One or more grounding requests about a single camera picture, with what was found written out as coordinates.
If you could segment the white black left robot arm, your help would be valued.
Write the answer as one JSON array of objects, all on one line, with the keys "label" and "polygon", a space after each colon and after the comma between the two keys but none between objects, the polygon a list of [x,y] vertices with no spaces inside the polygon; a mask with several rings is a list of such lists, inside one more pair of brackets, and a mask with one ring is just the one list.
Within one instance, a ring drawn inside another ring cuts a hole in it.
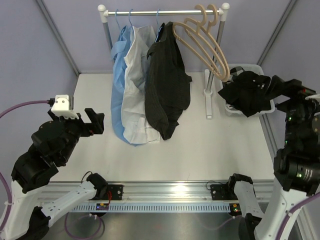
[{"label": "white black left robot arm", "polygon": [[104,113],[86,108],[90,119],[85,123],[81,115],[75,118],[56,116],[48,111],[50,121],[43,123],[31,135],[32,145],[15,162],[11,172],[11,198],[0,228],[3,240],[40,240],[53,224],[80,203],[101,200],[108,192],[107,181],[98,173],[90,174],[74,190],[46,206],[36,204],[51,178],[66,166],[81,137],[104,132]]}]

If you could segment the black white checkered shirt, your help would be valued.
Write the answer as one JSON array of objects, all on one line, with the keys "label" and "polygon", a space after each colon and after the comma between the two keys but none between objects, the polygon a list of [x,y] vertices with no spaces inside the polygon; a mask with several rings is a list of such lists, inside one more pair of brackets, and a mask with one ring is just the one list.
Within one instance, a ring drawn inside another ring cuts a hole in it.
[{"label": "black white checkered shirt", "polygon": [[245,70],[241,66],[235,66],[230,69],[230,76],[229,81],[233,81],[236,79],[241,73],[243,73]]}]

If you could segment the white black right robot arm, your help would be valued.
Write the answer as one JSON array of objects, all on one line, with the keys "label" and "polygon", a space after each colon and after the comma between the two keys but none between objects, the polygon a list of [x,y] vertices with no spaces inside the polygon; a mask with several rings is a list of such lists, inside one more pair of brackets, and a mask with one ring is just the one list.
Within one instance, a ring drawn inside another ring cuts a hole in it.
[{"label": "white black right robot arm", "polygon": [[320,197],[320,96],[297,79],[271,78],[266,96],[288,99],[276,104],[286,114],[284,147],[273,161],[274,181],[265,212],[258,204],[253,181],[242,174],[229,177],[226,193],[238,199],[241,240],[286,240],[302,207]]}]

